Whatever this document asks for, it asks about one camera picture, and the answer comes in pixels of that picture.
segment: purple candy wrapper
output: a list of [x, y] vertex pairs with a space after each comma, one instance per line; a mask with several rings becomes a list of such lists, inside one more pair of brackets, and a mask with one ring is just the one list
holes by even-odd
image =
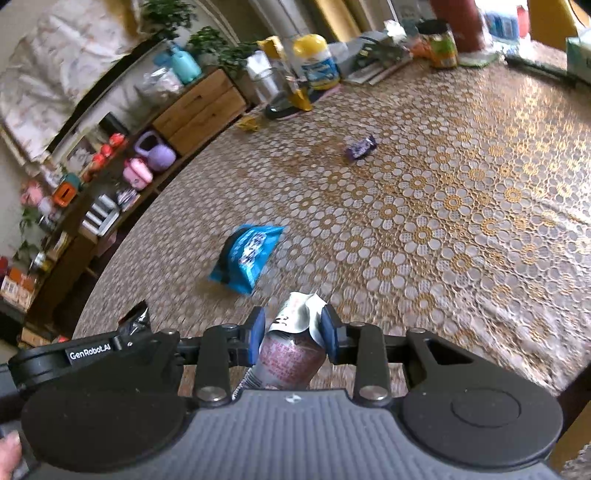
[[373, 135], [370, 135], [368, 138], [364, 138], [358, 142], [355, 142], [350, 147], [347, 147], [345, 150], [345, 156], [351, 162], [359, 160], [360, 158], [364, 158], [364, 156], [368, 155], [372, 150], [375, 150], [378, 146], [378, 143], [375, 141]]

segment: potted plant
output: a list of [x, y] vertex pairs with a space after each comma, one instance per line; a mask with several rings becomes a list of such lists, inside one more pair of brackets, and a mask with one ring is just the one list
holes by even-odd
[[220, 31], [212, 27], [203, 27], [187, 42], [187, 49], [197, 57], [200, 65], [217, 65], [219, 53], [229, 47]]
[[248, 57], [258, 49], [255, 42], [240, 42], [232, 47], [219, 30], [203, 27], [191, 35], [187, 45], [200, 64], [223, 68], [247, 100], [254, 104], [259, 102], [254, 85], [246, 74]]
[[178, 37], [177, 29], [189, 29], [195, 18], [193, 7], [181, 0], [146, 0], [142, 16], [158, 40], [174, 40]]
[[31, 261], [40, 252], [40, 248], [35, 244], [26, 240], [27, 232], [37, 223], [39, 220], [39, 211], [32, 206], [26, 206], [22, 210], [21, 220], [18, 222], [18, 229], [21, 233], [22, 243], [18, 247], [16, 253], [12, 259], [15, 262], [19, 262], [24, 267], [31, 264]]

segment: green plant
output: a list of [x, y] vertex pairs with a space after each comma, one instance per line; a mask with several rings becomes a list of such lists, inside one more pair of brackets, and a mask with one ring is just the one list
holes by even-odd
[[21, 262], [25, 266], [33, 261], [33, 258], [40, 252], [40, 249], [35, 244], [23, 240], [16, 253], [12, 256], [15, 262]]
[[39, 211], [35, 207], [26, 206], [22, 209], [21, 221], [18, 222], [18, 229], [21, 232], [21, 237], [25, 236], [34, 223], [39, 220]]
[[212, 27], [203, 27], [189, 38], [187, 45], [194, 55], [212, 53], [219, 55], [223, 50], [230, 47], [219, 30]]
[[12, 256], [15, 262], [21, 262], [24, 266], [28, 266], [33, 257], [37, 255], [41, 249], [35, 244], [26, 240], [27, 232], [39, 220], [39, 211], [35, 207], [26, 206], [22, 209], [21, 220], [18, 222], [18, 229], [21, 233], [22, 243], [18, 247], [16, 253]]
[[191, 5], [181, 0], [146, 0], [142, 16], [159, 40], [174, 40], [178, 27], [190, 28], [195, 18]]
[[236, 47], [229, 47], [220, 52], [217, 61], [227, 73], [237, 79], [246, 71], [248, 57], [256, 52], [258, 46], [255, 42], [240, 42]]
[[187, 45], [196, 55], [210, 53], [215, 56], [217, 65], [237, 79], [246, 70], [246, 60], [258, 47], [255, 42], [240, 42], [235, 47], [230, 46], [222, 37], [219, 30], [212, 27], [203, 27], [189, 38]]

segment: teal bottle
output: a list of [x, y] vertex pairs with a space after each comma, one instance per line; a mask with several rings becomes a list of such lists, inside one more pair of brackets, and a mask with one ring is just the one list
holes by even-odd
[[170, 64], [172, 65], [173, 71], [185, 85], [191, 83], [201, 75], [201, 68], [189, 52], [181, 50], [178, 45], [172, 43], [170, 45], [170, 53]]

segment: curtain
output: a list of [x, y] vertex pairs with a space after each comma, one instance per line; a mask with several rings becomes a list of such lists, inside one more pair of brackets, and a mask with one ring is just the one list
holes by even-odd
[[58, 0], [43, 13], [0, 74], [9, 148], [43, 162], [81, 98], [144, 38], [139, 19], [138, 0]]

